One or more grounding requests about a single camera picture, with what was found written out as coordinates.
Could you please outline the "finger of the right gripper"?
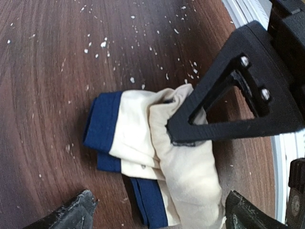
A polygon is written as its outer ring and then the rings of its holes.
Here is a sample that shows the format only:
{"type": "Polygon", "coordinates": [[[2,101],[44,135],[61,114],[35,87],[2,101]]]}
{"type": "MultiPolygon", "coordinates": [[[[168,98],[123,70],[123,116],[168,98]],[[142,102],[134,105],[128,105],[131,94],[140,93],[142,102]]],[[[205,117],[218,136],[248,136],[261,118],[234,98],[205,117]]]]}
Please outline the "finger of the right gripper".
{"type": "Polygon", "coordinates": [[[236,29],[213,64],[167,122],[172,143],[194,145],[204,140],[228,140],[296,132],[305,127],[292,95],[294,78],[273,47],[267,30],[257,21],[236,29]],[[232,87],[238,87],[253,113],[252,119],[196,124],[232,87]]]}

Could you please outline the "cream underwear navy trim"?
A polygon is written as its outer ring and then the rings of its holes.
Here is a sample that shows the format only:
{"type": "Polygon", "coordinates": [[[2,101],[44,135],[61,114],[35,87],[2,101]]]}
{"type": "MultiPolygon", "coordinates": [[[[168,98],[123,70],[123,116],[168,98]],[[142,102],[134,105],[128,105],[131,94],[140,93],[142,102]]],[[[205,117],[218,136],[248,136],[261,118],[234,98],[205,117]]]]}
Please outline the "cream underwear navy trim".
{"type": "Polygon", "coordinates": [[[99,170],[129,177],[150,229],[220,229],[225,222],[212,142],[175,146],[166,129],[192,91],[184,84],[101,93],[91,104],[83,144],[97,151],[99,170]]]}

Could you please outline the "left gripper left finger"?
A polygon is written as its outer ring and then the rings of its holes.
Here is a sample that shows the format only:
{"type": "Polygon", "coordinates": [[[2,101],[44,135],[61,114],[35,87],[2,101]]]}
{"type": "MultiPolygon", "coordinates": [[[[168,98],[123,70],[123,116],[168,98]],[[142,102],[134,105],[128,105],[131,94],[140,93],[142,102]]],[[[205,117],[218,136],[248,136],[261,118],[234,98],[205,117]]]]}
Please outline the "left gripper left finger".
{"type": "Polygon", "coordinates": [[[97,200],[86,189],[27,229],[92,229],[97,200]]]}

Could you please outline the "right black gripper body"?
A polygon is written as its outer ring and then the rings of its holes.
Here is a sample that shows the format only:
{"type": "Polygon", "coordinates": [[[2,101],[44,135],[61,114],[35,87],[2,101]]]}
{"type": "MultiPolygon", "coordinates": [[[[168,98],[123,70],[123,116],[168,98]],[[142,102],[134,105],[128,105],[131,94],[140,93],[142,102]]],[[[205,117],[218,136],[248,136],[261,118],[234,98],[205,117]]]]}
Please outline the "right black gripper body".
{"type": "Polygon", "coordinates": [[[292,95],[302,113],[305,112],[305,2],[273,0],[268,32],[273,47],[287,66],[294,82],[292,95]]]}

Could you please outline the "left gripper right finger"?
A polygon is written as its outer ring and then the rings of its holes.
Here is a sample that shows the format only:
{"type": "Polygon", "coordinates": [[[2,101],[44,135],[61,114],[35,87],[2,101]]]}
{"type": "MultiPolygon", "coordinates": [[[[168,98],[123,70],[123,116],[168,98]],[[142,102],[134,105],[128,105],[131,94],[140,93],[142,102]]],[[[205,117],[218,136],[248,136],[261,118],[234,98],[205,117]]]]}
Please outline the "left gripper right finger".
{"type": "Polygon", "coordinates": [[[227,229],[286,229],[288,226],[263,213],[240,193],[230,191],[225,202],[227,229]]]}

